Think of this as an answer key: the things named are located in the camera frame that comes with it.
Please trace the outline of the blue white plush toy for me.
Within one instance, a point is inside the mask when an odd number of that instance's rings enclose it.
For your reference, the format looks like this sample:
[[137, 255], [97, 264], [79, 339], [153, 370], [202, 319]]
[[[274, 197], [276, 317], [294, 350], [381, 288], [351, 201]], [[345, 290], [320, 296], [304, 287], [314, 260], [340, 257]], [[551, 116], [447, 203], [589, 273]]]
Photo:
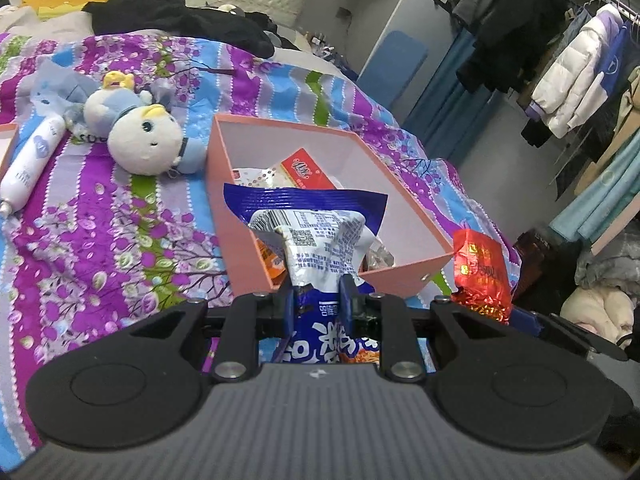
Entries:
[[82, 119], [130, 174], [196, 174], [204, 168], [204, 143], [186, 136], [178, 120], [149, 93], [134, 90], [131, 74], [107, 73], [82, 106]]

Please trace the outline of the white cabinet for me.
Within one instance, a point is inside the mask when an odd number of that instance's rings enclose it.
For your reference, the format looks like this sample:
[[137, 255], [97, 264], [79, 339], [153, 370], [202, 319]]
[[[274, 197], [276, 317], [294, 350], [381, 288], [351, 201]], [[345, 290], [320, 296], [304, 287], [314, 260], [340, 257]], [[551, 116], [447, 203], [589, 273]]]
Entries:
[[409, 115], [454, 42], [447, 0], [306, 0], [295, 27], [318, 32], [337, 47], [357, 73], [398, 30], [424, 44], [427, 56], [407, 88], [390, 108], [400, 122]]

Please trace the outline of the red foil tea packet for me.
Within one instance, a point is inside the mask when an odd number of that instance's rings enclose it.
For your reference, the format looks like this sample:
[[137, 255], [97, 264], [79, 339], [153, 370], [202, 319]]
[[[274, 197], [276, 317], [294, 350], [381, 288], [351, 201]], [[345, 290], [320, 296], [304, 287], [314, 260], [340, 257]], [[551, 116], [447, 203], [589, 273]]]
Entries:
[[454, 284], [457, 304], [508, 324], [512, 311], [511, 289], [501, 246], [491, 237], [471, 230], [454, 232]]

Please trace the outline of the clear red-label snack bag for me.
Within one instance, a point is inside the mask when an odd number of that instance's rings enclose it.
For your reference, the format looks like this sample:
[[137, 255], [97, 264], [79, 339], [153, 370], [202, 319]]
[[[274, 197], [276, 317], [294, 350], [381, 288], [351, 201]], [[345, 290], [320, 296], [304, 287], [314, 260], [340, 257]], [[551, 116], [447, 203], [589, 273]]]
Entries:
[[331, 179], [304, 148], [269, 168], [236, 168], [232, 170], [232, 174], [235, 184], [249, 188], [335, 188]]

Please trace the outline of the black clothing pile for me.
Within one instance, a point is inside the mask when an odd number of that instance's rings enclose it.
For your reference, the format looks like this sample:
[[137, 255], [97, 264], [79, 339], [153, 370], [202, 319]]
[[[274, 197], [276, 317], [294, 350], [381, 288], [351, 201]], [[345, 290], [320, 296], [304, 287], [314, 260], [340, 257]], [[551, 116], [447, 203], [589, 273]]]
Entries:
[[298, 49], [278, 34], [278, 26], [268, 15], [260, 12], [194, 8], [186, 0], [91, 1], [82, 10], [91, 16], [91, 26], [97, 35], [156, 29], [231, 44], [258, 58], [271, 58], [277, 48]]

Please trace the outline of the pink box lid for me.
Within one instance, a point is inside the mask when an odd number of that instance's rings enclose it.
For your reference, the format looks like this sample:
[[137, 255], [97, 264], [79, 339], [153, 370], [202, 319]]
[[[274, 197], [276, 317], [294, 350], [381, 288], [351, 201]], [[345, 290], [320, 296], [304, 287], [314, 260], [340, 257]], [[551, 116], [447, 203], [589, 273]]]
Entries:
[[0, 179], [9, 169], [17, 140], [20, 137], [18, 130], [20, 127], [13, 122], [0, 126]]

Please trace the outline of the blue white snack bag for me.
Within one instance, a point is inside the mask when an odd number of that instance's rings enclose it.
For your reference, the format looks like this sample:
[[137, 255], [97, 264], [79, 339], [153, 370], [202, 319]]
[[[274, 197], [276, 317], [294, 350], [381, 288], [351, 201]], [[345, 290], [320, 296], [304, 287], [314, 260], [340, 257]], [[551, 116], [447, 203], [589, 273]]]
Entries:
[[360, 292], [374, 287], [359, 276], [376, 241], [387, 196], [363, 190], [303, 190], [224, 186], [228, 209], [280, 256], [294, 289], [294, 326], [274, 345], [270, 362], [376, 363], [378, 343], [352, 338], [338, 315], [338, 285], [350, 275]]

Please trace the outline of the pink cardboard box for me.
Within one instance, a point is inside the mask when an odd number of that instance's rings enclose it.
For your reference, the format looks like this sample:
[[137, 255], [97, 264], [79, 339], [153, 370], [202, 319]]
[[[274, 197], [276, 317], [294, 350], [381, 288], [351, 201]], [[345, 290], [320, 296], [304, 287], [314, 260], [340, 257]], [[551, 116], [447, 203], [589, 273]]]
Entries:
[[[292, 162], [295, 172], [320, 170], [339, 188], [238, 188], [234, 170], [267, 169]], [[451, 260], [442, 229], [356, 133], [326, 127], [218, 113], [210, 130], [206, 192], [215, 232], [235, 296], [272, 292], [247, 221], [257, 209], [358, 211], [394, 258], [389, 268], [364, 272], [378, 292], [411, 297], [422, 292]]]

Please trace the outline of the orange sausage snack pack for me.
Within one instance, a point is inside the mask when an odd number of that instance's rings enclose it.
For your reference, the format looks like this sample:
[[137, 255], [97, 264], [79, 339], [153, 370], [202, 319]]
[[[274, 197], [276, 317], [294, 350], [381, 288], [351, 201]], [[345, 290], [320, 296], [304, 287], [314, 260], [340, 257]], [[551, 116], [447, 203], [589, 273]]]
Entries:
[[261, 240], [257, 241], [257, 246], [271, 283], [274, 286], [279, 286], [286, 277], [286, 267], [283, 259]]

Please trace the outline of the black hanging coat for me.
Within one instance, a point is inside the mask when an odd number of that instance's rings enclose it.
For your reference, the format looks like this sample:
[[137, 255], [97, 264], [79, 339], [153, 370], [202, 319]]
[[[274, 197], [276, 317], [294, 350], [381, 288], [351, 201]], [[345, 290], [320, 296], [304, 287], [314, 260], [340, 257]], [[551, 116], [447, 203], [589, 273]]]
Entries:
[[534, 76], [565, 23], [566, 0], [500, 0], [477, 31], [474, 51], [457, 69], [467, 92], [506, 93]]

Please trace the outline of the white spray bottle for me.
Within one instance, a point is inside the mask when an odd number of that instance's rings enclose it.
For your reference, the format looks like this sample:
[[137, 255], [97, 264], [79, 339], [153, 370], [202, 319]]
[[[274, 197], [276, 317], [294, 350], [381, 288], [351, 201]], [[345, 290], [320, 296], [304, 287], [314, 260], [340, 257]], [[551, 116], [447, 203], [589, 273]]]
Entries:
[[25, 207], [65, 131], [64, 118], [52, 114], [43, 118], [26, 140], [1, 180], [3, 218], [8, 218]]

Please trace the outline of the white puffer jacket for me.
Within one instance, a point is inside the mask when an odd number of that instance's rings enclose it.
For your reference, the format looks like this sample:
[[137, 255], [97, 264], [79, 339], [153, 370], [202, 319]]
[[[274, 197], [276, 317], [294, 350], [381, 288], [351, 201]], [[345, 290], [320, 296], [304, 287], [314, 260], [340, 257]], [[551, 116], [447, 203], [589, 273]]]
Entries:
[[556, 138], [583, 125], [612, 93], [629, 40], [629, 22], [601, 6], [536, 85], [527, 115]]

